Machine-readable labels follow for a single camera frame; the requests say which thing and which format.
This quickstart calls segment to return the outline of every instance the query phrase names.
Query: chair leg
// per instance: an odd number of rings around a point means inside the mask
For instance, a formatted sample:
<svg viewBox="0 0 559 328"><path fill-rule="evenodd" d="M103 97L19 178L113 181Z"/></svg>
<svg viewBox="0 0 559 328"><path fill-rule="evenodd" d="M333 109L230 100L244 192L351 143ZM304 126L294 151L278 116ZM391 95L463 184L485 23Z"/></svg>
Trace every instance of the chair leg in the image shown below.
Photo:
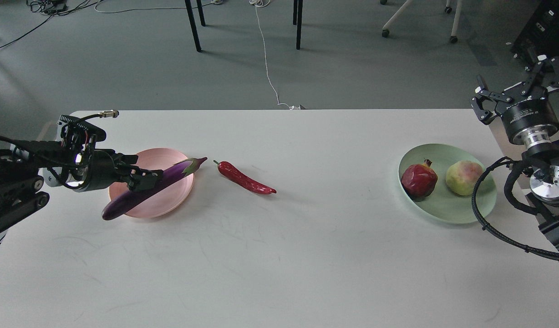
<svg viewBox="0 0 559 328"><path fill-rule="evenodd" d="M454 16L454 25L452 27L452 35L450 36L450 42L456 43L458 41L458 25L460 24L460 15L461 15L461 5L462 0L458 0L458 4L456 5L456 16Z"/></svg>
<svg viewBox="0 0 559 328"><path fill-rule="evenodd" d="M188 22L190 23L190 29L193 32L194 46L197 48L198 52L201 52L201 44L198 41L197 25L194 23L193 7L190 4L190 0L184 0L184 6L186 6L186 12L188 13Z"/></svg>
<svg viewBox="0 0 559 328"><path fill-rule="evenodd" d="M294 20L292 24L296 25L298 21L298 0L294 0Z"/></svg>
<svg viewBox="0 0 559 328"><path fill-rule="evenodd" d="M198 18L201 20L201 26L206 26L205 24L205 15L203 14L203 3L201 0L197 0L197 7L198 7Z"/></svg>
<svg viewBox="0 0 559 328"><path fill-rule="evenodd" d="M394 13L394 15L392 15L392 17L387 21L387 23L385 23L385 25L383 26L383 30L388 30L388 28L394 23L394 21L396 21L396 19L401 16L405 9L407 9L411 2L413 2L413 0L405 1L405 3L399 8L399 10L397 10L396 13Z"/></svg>
<svg viewBox="0 0 559 328"><path fill-rule="evenodd" d="M447 0L446 8L443 9L443 11L446 12L446 13L451 13L452 12L452 0Z"/></svg>
<svg viewBox="0 0 559 328"><path fill-rule="evenodd" d="M298 0L298 28L296 30L296 49L300 50L300 40L302 39L302 8L304 0Z"/></svg>

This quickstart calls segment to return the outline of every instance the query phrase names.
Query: purple eggplant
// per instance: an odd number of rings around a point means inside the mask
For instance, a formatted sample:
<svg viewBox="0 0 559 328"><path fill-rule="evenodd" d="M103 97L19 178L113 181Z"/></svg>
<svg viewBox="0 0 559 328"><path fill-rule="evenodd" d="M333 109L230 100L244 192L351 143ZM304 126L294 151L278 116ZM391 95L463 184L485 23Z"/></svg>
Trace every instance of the purple eggplant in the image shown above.
<svg viewBox="0 0 559 328"><path fill-rule="evenodd" d="M187 158L182 162L178 162L167 168L163 172L163 178L156 183L154 188L142 191L129 191L114 198L109 204L103 208L102 218L104 220L113 220L118 216L125 214L128 210L136 207L151 196L156 195L159 191L165 189L169 185L180 181L184 177L193 174L201 164L207 160L203 158Z"/></svg>

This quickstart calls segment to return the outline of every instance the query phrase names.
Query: plate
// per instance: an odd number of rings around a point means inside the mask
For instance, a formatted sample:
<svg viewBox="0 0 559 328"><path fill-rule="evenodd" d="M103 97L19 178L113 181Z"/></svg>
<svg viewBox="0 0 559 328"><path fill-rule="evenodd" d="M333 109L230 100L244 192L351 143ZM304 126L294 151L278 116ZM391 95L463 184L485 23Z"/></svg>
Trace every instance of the plate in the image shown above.
<svg viewBox="0 0 559 328"><path fill-rule="evenodd" d="M441 143L427 143L408 151L399 163L399 186L401 176L411 164L423 163L425 159L432 162L431 168L437 174L437 183L433 193L421 201L413 201L403 190L403 195L411 204L426 216L449 224L469 224L476 222L472 210L471 196L459 196L453 193L446 185L446 171L459 160L471 160L486 169L485 166L470 153ZM483 216L487 216L496 204L496 184L489 174L482 182L476 196L478 208Z"/></svg>
<svg viewBox="0 0 559 328"><path fill-rule="evenodd" d="M136 166L148 170L165 170L187 158L182 152L171 148L152 148L139 152ZM126 212L132 218L155 218L174 210L190 194L193 188L194 174L169 185L156 195L138 204ZM124 182L116 182L109 186L109 199L114 199L128 190Z"/></svg>

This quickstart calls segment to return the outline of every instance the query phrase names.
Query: red chili pepper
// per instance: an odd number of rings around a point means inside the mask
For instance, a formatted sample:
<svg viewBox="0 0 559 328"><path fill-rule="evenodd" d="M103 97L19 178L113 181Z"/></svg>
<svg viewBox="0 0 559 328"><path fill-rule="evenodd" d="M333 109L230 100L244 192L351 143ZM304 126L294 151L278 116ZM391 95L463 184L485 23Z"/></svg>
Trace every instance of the red chili pepper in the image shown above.
<svg viewBox="0 0 559 328"><path fill-rule="evenodd" d="M236 184L242 186L243 188L253 191L254 193L261 194L261 195L269 195L275 194L277 191L275 189L270 188L264 184L261 184L250 177L242 174L241 171L237 170L236 167L231 165L230 162L217 162L217 168L219 168L219 172L223 174L227 179L235 182Z"/></svg>

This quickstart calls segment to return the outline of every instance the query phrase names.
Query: table leg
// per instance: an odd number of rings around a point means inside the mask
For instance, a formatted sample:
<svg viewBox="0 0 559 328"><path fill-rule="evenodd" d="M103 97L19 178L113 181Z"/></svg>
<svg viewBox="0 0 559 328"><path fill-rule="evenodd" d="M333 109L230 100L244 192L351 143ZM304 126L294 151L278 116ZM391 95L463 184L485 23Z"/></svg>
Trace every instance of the table leg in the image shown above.
<svg viewBox="0 0 559 328"><path fill-rule="evenodd" d="M300 39L302 39L302 8L304 0L298 0L298 29L296 31L296 49L300 50Z"/></svg>
<svg viewBox="0 0 559 328"><path fill-rule="evenodd" d="M184 6L186 6L186 12L188 13L190 29L193 31L194 46L196 46L198 52L201 52L201 44L198 41L197 25L194 23L193 7L190 4L190 0L184 0Z"/></svg>
<svg viewBox="0 0 559 328"><path fill-rule="evenodd" d="M296 25L298 19L298 0L294 0L294 20L292 24Z"/></svg>
<svg viewBox="0 0 559 328"><path fill-rule="evenodd" d="M206 26L205 24L205 16L203 15L203 3L201 0L197 0L197 7L198 7L198 18L201 20L201 26Z"/></svg>

